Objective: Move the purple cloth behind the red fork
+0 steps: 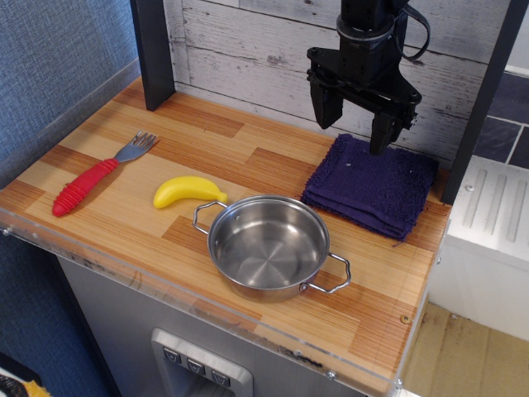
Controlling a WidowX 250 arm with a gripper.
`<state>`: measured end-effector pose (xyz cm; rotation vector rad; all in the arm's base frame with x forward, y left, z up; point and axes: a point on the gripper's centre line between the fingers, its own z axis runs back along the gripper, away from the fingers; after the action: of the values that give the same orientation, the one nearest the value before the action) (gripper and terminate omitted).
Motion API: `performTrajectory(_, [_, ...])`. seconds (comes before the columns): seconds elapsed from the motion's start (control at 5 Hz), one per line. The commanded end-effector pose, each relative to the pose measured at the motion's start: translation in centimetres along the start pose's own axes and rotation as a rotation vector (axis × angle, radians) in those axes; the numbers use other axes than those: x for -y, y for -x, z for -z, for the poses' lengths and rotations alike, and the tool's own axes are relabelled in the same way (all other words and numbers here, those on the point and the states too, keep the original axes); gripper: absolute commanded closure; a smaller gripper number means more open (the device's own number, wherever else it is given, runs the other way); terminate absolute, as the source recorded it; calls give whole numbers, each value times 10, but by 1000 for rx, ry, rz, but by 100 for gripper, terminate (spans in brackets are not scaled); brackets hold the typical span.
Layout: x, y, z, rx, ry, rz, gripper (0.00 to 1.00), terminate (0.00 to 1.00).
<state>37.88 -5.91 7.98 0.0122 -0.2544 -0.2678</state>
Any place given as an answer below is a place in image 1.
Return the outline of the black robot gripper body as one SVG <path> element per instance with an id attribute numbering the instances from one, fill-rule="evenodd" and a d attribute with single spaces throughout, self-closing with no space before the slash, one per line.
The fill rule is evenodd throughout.
<path id="1" fill-rule="evenodd" d="M 392 25 L 379 31 L 354 28 L 339 30 L 337 50 L 312 47 L 307 51 L 310 74 L 339 79 L 339 93 L 348 101 L 372 112 L 386 112 L 399 118 L 402 129 L 417 119 L 416 106 L 422 96 L 401 74 L 405 54 L 405 25 Z"/>

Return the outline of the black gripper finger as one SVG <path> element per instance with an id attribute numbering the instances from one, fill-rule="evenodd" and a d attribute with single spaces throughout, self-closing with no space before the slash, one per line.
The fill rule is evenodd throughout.
<path id="1" fill-rule="evenodd" d="M 342 116 L 343 97 L 339 93 L 342 82 L 319 74 L 310 74 L 308 81 L 317 124 L 330 127 Z"/>
<path id="2" fill-rule="evenodd" d="M 386 112 L 374 115 L 369 152 L 371 155 L 381 155 L 384 149 L 395 142 L 402 130 L 399 118 Z"/>

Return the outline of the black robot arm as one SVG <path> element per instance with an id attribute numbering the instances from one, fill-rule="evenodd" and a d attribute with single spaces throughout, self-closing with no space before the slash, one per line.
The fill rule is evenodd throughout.
<path id="1" fill-rule="evenodd" d="M 312 47 L 307 72 L 318 125 L 327 129 L 342 116 L 348 101 L 373 113 L 370 152 L 381 154 L 400 132 L 410 129 L 422 96 L 401 74 L 401 60 L 416 61 L 425 52 L 406 55 L 407 22 L 429 22 L 407 1 L 344 1 L 336 19 L 337 50 Z"/>

